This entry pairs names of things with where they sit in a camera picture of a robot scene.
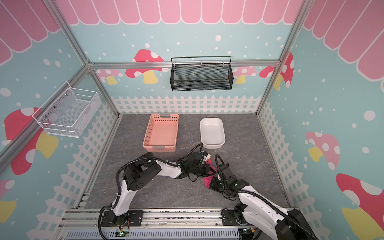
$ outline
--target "white picket fence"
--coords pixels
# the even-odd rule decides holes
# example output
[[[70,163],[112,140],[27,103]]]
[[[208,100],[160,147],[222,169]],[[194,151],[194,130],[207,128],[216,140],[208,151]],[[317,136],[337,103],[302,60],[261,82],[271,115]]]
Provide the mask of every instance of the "white picket fence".
[[[39,224],[26,233],[30,240],[51,239],[65,211],[74,207],[79,194],[82,193],[116,118],[110,107],[104,104],[99,113],[96,122],[92,122],[92,128],[86,129],[88,136],[83,137],[83,145],[78,145],[79,153],[73,154],[73,163],[67,164],[67,174],[60,175],[63,180],[61,185],[53,187],[55,196],[45,201],[45,213],[36,215]]]
[[[238,96],[231,98],[230,96],[223,98],[215,98],[215,96],[208,98],[204,96],[200,98],[142,98],[134,97],[131,99],[127,97],[118,99],[112,97],[112,101],[120,113],[254,113],[257,111],[262,97],[246,98]]]
[[[315,198],[310,197],[307,192],[308,184],[302,181],[303,173],[297,171],[298,162],[292,159],[293,152],[288,150],[289,143],[284,141],[285,135],[281,134],[281,127],[278,127],[278,120],[275,120],[272,109],[270,103],[266,102],[259,117],[286,193],[294,207],[300,208],[316,236],[322,240],[329,240],[328,235],[331,231],[321,223],[323,214],[316,211],[313,206]]]

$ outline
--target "pink cloth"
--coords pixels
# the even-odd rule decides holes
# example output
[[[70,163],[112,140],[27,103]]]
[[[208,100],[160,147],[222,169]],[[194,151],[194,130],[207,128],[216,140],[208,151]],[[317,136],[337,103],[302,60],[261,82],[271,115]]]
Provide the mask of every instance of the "pink cloth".
[[[211,161],[211,159],[212,159],[212,158],[210,158],[210,159],[207,161],[207,164],[210,164],[210,165],[211,165],[211,168],[212,168],[213,170],[216,171],[216,168],[212,165],[212,161]],[[204,178],[204,185],[205,185],[205,187],[209,187],[209,185],[211,184],[212,179],[213,179],[213,176],[205,177],[205,178]]]

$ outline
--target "mushroom illustration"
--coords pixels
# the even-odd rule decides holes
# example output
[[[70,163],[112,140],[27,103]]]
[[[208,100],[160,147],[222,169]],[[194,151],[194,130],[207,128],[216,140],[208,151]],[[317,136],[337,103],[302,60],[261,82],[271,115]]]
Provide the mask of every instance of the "mushroom illustration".
[[[140,49],[132,61],[133,62],[156,62],[156,61],[164,62],[164,60],[159,55],[147,49]],[[141,74],[143,74],[144,83],[152,84],[152,83],[157,83],[159,81],[155,76],[155,72],[154,72],[155,70],[160,72],[169,71],[168,68],[127,69],[125,74],[129,78],[136,78]]]
[[[0,199],[13,187],[15,180],[0,180]],[[16,201],[0,201],[0,223],[5,223],[16,208]]]
[[[105,79],[107,79],[109,85],[116,85],[118,83],[114,76],[123,76],[118,69],[98,69],[96,73],[103,83],[105,82]]]
[[[281,81],[283,79],[285,82],[285,86],[287,88],[289,88],[291,86],[292,78],[293,78],[293,70],[294,70],[293,67],[294,67],[293,55],[292,55],[292,53],[289,53],[287,61],[285,62],[283,69],[281,70],[281,72],[280,72],[279,76],[277,77],[277,80],[274,84],[274,87],[277,91],[280,90],[280,84],[281,84]],[[268,66],[268,67],[264,68],[260,72],[260,77],[266,78],[266,77],[271,76],[273,69],[274,69],[274,67],[272,67],[272,66]]]
[[[235,68],[233,71],[233,76],[237,78],[236,82],[237,84],[243,84],[245,83],[245,76],[256,76],[256,68],[255,67],[238,67]]]
[[[12,141],[16,135],[33,119],[32,114],[38,108],[23,108],[9,114],[4,120],[5,135],[7,137],[3,144]],[[50,158],[57,146],[59,139],[51,136],[40,129],[20,153],[12,160],[11,168],[14,174],[21,175],[26,173],[32,166],[36,149],[42,152],[45,158]]]
[[[308,149],[312,160],[318,162],[320,157],[324,155],[329,168],[334,170],[340,160],[340,147],[336,137],[321,132],[307,132],[306,138],[308,142],[314,145],[313,148]]]
[[[341,209],[356,236],[361,240],[383,237],[383,189],[346,174],[336,175],[336,183],[353,204],[358,206],[356,209]]]

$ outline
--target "dark gray floor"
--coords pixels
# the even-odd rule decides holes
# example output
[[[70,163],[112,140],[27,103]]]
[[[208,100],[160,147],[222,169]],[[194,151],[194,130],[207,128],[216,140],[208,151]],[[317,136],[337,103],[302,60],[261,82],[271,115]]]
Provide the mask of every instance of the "dark gray floor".
[[[85,208],[99,209],[115,199],[116,171],[146,153],[142,143],[149,117],[149,114],[123,116]],[[200,143],[200,120],[206,117],[217,117],[223,121],[226,139],[222,148],[208,149],[208,153],[219,154],[225,163],[230,163],[237,179],[246,180],[271,201],[287,207],[255,114],[180,114],[176,152],[156,152],[155,156],[172,160],[186,155]],[[156,176],[136,193],[130,208],[234,207],[237,203],[205,188],[203,178],[191,182],[188,178],[176,180]]]

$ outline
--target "robotic arm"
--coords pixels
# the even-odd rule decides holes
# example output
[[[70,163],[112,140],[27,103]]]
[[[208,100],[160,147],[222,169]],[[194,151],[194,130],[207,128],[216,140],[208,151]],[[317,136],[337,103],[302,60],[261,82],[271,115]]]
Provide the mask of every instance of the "robotic arm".
[[[234,225],[247,225],[249,223],[265,232],[274,240],[318,240],[299,211],[296,209],[288,211],[274,204],[259,194],[249,183],[243,179],[238,180],[229,169],[229,164],[224,164],[219,155],[215,155],[217,166],[217,172],[215,172],[205,162],[210,158],[210,155],[201,151],[201,148],[200,152],[193,152],[193,150],[187,156],[173,162],[164,161],[154,157],[153,153],[148,152],[122,166],[116,174],[119,192],[115,201],[111,204],[112,207],[110,209],[113,210],[111,219],[118,221],[119,218],[126,219],[129,217],[129,205],[136,192],[157,175],[168,176],[174,179],[190,177],[190,174],[197,177],[214,175],[210,189],[220,192],[227,199],[233,200],[232,198],[235,198],[240,201],[235,206],[234,211],[231,212],[236,222]],[[124,173],[120,186],[118,178],[121,171],[124,171]],[[103,208],[100,211],[98,224],[102,237],[100,219],[105,209],[107,208]]]

